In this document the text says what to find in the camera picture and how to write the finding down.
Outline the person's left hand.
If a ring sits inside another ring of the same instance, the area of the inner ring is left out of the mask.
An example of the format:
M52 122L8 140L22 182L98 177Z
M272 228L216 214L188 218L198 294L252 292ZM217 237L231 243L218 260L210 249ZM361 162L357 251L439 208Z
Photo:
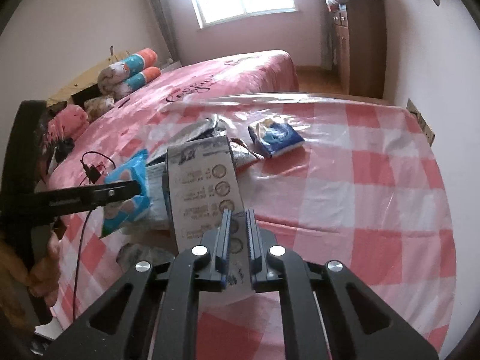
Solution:
M30 271L30 286L28 291L35 298L45 301L47 307L52 307L58 299L59 293L59 239L50 233L45 256L35 264Z

